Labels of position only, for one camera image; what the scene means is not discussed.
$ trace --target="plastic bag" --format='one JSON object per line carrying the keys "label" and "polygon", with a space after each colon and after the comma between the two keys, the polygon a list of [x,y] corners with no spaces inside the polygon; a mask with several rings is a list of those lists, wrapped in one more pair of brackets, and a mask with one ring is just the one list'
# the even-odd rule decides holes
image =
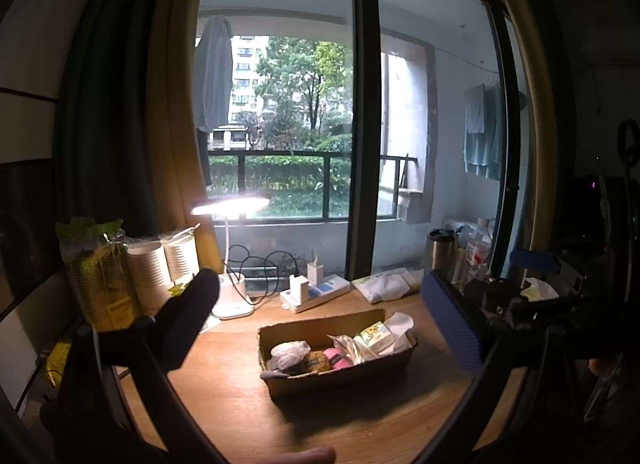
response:
{"label": "plastic bag", "polygon": [[359,365],[360,363],[371,361],[378,357],[377,354],[367,347],[367,344],[362,338],[360,338],[360,342],[357,342],[356,339],[345,334],[340,336],[327,335],[334,341],[334,348],[337,349],[343,357],[349,358],[354,365]]}
{"label": "plastic bag", "polygon": [[73,217],[56,224],[66,275],[84,320],[97,331],[125,329],[142,314],[124,251],[122,219]]}
{"label": "plastic bag", "polygon": [[520,293],[529,301],[541,301],[552,300],[558,298],[558,293],[547,282],[543,282],[537,278],[525,278],[525,282],[528,282],[531,286],[523,289]]}
{"label": "plastic bag", "polygon": [[306,341],[287,341],[271,349],[271,370],[286,370],[301,362],[311,347]]}

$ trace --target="dark curtain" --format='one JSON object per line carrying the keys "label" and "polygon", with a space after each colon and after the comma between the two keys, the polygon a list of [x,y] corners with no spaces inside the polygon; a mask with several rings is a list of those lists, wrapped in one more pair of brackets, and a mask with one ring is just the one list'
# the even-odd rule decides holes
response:
{"label": "dark curtain", "polygon": [[58,219],[124,220],[158,234],[145,147],[148,35],[156,0],[89,0],[56,115]]}

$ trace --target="water bottle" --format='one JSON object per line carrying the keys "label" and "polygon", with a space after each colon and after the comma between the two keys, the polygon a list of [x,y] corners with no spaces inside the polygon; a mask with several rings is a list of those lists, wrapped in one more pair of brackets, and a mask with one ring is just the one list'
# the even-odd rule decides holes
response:
{"label": "water bottle", "polygon": [[478,227],[466,245],[466,261],[469,264],[466,282],[474,278],[484,278],[487,271],[486,261],[491,249],[489,219],[478,219]]}

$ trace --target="lamp head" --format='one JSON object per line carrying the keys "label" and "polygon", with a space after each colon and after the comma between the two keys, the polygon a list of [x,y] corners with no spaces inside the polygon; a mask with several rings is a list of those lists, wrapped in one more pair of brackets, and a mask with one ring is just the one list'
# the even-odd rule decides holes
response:
{"label": "lamp head", "polygon": [[264,208],[271,196],[267,193],[230,194],[212,197],[194,204],[192,215],[238,215],[251,213]]}

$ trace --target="hand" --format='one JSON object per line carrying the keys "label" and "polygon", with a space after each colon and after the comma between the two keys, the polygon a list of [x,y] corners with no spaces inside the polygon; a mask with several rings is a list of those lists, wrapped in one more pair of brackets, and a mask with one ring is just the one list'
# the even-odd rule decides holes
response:
{"label": "hand", "polygon": [[329,446],[319,446],[300,453],[283,453],[275,457],[268,457],[257,464],[334,464],[335,449]]}

